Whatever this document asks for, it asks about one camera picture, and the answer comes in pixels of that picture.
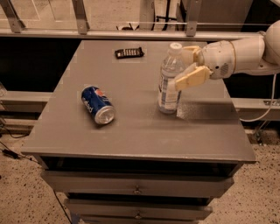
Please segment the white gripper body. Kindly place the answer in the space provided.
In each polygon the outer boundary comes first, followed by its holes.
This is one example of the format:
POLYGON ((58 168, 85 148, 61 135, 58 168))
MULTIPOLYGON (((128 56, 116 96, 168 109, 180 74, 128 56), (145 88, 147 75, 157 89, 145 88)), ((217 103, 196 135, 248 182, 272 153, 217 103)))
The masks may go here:
POLYGON ((211 43, 202 48, 203 65, 207 66, 212 74, 212 80, 226 79, 235 69, 235 52, 229 41, 211 43))

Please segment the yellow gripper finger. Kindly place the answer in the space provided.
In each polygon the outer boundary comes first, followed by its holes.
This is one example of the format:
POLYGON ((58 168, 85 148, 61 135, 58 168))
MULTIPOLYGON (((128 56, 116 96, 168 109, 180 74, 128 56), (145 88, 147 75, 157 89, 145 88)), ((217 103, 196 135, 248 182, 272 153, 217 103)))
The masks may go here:
POLYGON ((202 65, 204 63, 202 49, 198 45, 184 46, 181 55, 186 65, 192 63, 202 65))
POLYGON ((203 84, 210 78, 212 71, 207 66, 189 66, 174 79, 177 91, 203 84))

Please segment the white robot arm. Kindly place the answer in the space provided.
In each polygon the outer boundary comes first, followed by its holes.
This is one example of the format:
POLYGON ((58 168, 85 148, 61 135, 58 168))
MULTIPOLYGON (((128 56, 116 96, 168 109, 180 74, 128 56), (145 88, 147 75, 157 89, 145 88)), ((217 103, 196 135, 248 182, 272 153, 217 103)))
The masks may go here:
POLYGON ((171 82, 180 91, 206 80, 229 78, 233 74, 254 76, 280 72, 280 21, 253 38, 218 41, 204 47, 185 46, 182 50, 187 69, 171 82))

